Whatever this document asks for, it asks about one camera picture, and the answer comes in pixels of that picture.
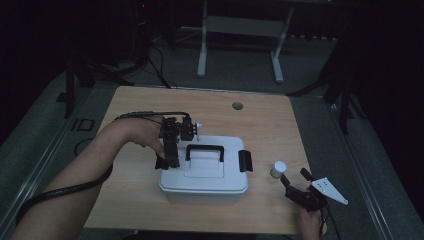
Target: gray floor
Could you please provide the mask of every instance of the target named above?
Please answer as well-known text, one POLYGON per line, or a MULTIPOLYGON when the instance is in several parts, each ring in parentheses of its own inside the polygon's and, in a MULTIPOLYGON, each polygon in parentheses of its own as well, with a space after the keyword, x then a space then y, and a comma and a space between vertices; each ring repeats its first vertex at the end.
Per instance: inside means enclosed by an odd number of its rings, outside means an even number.
MULTIPOLYGON (((285 81, 277 84, 268 51, 211 41, 206 76, 199 79, 196 77, 198 35, 178 42, 176 50, 162 44, 161 39, 155 42, 164 56, 165 79, 178 87, 272 94, 295 91, 315 81, 334 47, 334 42, 325 40, 288 39, 280 57, 285 81)), ((160 66, 158 51, 152 49, 151 58, 160 66)), ((126 79, 138 86, 160 85, 152 73, 153 68, 148 65, 144 71, 134 76, 129 74, 126 79)), ((13 220, 16 205, 25 199, 25 193, 40 191, 73 159, 76 144, 95 136, 116 87, 100 76, 93 89, 78 87, 77 108, 69 119, 63 119, 64 104, 55 102, 64 91, 64 75, 46 88, 0 149, 0 216, 4 216, 1 230, 13 220), (76 119, 94 120, 94 128, 72 131, 76 119), (38 179, 34 176, 37 174, 32 174, 34 169, 44 172, 39 181, 34 180, 38 179)), ((349 199, 348 206, 330 200, 342 239, 424 239, 423 224, 369 122, 355 116, 348 122, 349 135, 343 135, 336 124, 337 109, 324 104, 320 98, 324 91, 325 87, 291 101, 313 174, 328 177, 349 199)), ((336 239, 331 221, 328 227, 323 239, 336 239)), ((85 229, 79 239, 122 239, 130 234, 129 230, 85 229)), ((188 233, 152 233, 144 239, 187 239, 190 236, 188 233)), ((218 237, 286 239, 267 234, 218 237)), ((300 239, 297 235, 290 237, 300 239)))

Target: white cap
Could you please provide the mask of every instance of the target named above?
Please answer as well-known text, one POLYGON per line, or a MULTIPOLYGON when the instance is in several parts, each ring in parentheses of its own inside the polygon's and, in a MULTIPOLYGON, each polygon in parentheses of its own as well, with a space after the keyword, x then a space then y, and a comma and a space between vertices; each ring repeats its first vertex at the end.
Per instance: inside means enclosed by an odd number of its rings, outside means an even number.
POLYGON ((274 163, 274 168, 271 169, 271 176, 273 178, 280 178, 281 175, 286 171, 287 166, 283 161, 277 161, 274 163))
POLYGON ((284 173, 287 169, 286 164, 283 161, 277 161, 274 163, 274 170, 278 173, 284 173))

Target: tabletop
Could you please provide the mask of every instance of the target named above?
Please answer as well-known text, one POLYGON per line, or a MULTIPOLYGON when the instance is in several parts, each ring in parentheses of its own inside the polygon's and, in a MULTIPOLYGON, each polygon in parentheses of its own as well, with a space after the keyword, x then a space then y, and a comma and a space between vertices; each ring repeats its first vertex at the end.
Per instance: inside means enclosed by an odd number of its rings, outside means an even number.
POLYGON ((291 185, 304 190, 299 173, 309 170, 290 99, 282 95, 213 90, 119 87, 100 127, 134 111, 190 114, 202 123, 202 134, 236 136, 251 152, 253 172, 248 190, 232 204, 188 204, 167 200, 159 188, 155 153, 126 144, 103 184, 85 228, 139 230, 298 233, 298 206, 284 196, 284 186, 270 175, 276 161, 287 165, 291 185), (233 108, 242 104, 241 110, 233 108))

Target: small white container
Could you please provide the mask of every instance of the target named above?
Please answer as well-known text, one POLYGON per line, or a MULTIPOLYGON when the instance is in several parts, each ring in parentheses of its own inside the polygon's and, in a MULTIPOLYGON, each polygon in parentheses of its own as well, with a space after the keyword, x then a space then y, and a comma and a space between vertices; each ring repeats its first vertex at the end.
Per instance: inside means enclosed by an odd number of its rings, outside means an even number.
POLYGON ((280 178, 281 175, 286 171, 287 166, 283 161, 277 161, 274 163, 274 168, 271 169, 271 176, 273 178, 280 178))
POLYGON ((240 172, 239 150, 244 150, 238 137, 205 136, 197 141, 178 143, 180 167, 162 170, 159 186, 172 202, 223 204, 234 203, 248 188, 246 172, 240 172), (217 150, 191 150, 186 160, 188 145, 213 145, 217 150))

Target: dark background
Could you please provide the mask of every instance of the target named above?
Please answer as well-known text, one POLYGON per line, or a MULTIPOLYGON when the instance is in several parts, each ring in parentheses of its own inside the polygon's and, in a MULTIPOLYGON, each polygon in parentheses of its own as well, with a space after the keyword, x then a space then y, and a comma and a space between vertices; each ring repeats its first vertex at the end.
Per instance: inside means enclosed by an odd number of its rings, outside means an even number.
MULTIPOLYGON (((340 47, 347 54, 333 56, 329 61, 341 62, 339 60, 355 56, 359 67, 355 71, 353 93, 359 97, 422 217, 424 7, 420 1, 401 0, 367 1, 367 5, 361 7, 337 4, 355 2, 358 1, 297 4, 289 34, 305 35, 306 39, 312 36, 339 39, 340 47)), ((166 35, 172 43, 174 28, 201 26, 201 1, 142 3, 148 9, 140 9, 140 1, 1 0, 0 143, 47 84, 65 70, 75 49, 98 62, 113 64, 116 59, 146 54, 146 39, 153 31, 166 35), (133 11, 128 11, 131 9, 128 5, 134 6, 133 11), (151 25, 134 38, 134 24, 143 20, 150 21, 151 25), (132 41, 141 44, 132 49, 132 41)), ((279 17, 278 14, 270 16, 266 5, 249 12, 245 6, 256 4, 254 1, 233 4, 240 16, 254 13, 257 17, 279 17)), ((211 9, 225 15, 224 10, 211 9)))

